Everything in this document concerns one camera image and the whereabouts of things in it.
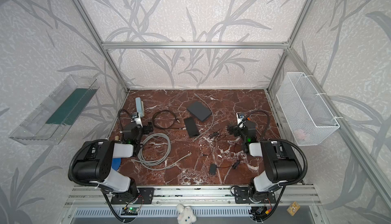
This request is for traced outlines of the light blue rectangular block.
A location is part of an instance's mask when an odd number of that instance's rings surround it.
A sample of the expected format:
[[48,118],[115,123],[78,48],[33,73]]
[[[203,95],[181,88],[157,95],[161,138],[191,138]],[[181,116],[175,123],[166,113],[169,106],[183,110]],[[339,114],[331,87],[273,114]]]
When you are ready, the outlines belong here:
[[145,116],[144,103],[140,97],[136,97],[135,104],[136,104],[136,112],[138,113],[138,116],[140,118],[144,117]]

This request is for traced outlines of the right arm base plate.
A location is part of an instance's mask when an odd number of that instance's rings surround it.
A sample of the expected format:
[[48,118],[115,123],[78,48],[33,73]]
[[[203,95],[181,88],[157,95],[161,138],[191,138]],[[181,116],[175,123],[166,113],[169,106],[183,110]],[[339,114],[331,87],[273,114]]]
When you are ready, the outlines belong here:
[[249,187],[232,186],[231,194],[236,204],[275,204],[277,202],[274,192],[258,192]]

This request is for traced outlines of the clear acrylic wall shelf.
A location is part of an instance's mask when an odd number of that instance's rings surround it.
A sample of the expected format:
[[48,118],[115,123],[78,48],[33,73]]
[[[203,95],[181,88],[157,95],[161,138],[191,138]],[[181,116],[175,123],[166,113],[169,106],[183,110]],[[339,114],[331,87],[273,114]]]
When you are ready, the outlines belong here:
[[99,88],[96,78],[69,75],[9,137],[23,145],[58,145]]

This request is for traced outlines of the black power adapter with cable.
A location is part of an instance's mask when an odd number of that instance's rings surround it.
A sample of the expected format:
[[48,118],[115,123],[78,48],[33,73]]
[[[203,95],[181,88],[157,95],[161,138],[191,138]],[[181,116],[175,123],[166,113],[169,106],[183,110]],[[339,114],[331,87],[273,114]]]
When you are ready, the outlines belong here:
[[[215,142],[216,140],[220,140],[221,138],[224,138],[224,137],[227,137],[228,135],[227,134],[223,134],[222,133],[222,128],[219,129],[218,131],[215,131],[213,133],[211,133],[208,138],[211,140],[211,143],[210,143],[210,152],[205,154],[205,153],[202,153],[201,156],[203,157],[207,157],[207,156],[212,156],[213,155],[213,152],[214,152],[214,149],[215,149]],[[231,165],[228,165],[228,166],[218,166],[216,163],[212,163],[210,165],[210,168],[209,168],[209,174],[210,175],[215,175],[216,174],[216,171],[217,169],[228,169],[228,168],[231,168],[231,169],[237,169],[238,166],[240,165],[241,163],[241,160],[239,160],[238,157],[236,157],[236,161],[234,163],[232,163]]]

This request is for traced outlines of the white plush toy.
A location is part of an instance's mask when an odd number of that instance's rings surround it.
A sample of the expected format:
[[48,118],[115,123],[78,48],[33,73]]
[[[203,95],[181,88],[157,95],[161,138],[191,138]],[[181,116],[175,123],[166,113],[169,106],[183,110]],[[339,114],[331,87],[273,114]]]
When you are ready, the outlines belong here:
[[176,209],[179,213],[177,217],[178,224],[193,224],[197,221],[197,217],[194,215],[193,209],[190,206],[178,204]]

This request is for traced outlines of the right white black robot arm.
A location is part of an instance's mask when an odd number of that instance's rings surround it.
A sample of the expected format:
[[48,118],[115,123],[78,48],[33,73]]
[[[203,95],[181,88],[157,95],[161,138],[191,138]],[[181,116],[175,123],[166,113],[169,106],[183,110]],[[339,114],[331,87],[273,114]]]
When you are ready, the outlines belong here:
[[251,121],[229,125],[227,131],[243,140],[244,153],[263,159],[264,172],[249,184],[248,192],[252,197],[297,184],[306,176],[308,161],[296,144],[281,138],[257,139],[256,126]]

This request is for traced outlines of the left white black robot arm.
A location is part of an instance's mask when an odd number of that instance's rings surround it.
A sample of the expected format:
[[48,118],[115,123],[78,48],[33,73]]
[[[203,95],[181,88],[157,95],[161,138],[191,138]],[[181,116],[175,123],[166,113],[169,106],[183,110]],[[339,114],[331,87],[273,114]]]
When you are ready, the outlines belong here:
[[87,141],[71,160],[68,178],[82,185],[100,188],[104,193],[139,195],[134,179],[126,177],[112,167],[114,158],[136,157],[142,148],[142,137],[153,132],[149,122],[142,126],[131,122],[122,132],[123,140],[97,139]]

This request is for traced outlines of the green lit controller board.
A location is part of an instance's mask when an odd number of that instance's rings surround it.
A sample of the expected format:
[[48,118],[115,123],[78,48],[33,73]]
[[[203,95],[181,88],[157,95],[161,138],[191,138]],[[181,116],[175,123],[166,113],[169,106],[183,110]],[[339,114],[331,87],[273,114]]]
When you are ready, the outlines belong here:
[[121,216],[137,216],[141,207],[124,207],[121,209]]

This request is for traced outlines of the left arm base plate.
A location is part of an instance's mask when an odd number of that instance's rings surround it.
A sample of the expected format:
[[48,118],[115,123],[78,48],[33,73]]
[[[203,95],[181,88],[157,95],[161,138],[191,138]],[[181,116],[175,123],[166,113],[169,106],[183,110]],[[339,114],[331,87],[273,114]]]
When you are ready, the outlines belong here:
[[115,193],[111,199],[112,205],[152,204],[154,196],[153,187],[138,188],[134,193],[130,190],[123,193]]

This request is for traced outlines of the black network switch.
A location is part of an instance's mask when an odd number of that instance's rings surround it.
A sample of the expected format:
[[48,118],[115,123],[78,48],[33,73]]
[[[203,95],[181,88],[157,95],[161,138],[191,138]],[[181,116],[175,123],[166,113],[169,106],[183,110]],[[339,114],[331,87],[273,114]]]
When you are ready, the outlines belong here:
[[189,138],[194,138],[200,135],[197,125],[193,117],[188,117],[184,119],[184,124]]

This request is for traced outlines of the dark grey flat box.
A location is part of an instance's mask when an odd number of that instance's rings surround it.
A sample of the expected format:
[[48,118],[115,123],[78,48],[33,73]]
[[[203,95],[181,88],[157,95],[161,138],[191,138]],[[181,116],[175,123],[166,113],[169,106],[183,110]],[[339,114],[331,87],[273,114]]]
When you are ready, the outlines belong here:
[[212,115],[212,111],[198,101],[192,103],[186,109],[192,116],[196,117],[201,122],[206,121]]

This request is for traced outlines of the pink object in basket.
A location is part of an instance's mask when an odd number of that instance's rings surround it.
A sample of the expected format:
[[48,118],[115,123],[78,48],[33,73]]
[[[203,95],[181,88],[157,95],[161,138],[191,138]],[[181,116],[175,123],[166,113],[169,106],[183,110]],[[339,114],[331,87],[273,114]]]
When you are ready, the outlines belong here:
[[298,140],[298,141],[307,141],[308,140],[307,133],[302,129],[295,130],[293,132],[293,134],[294,134],[296,140]]

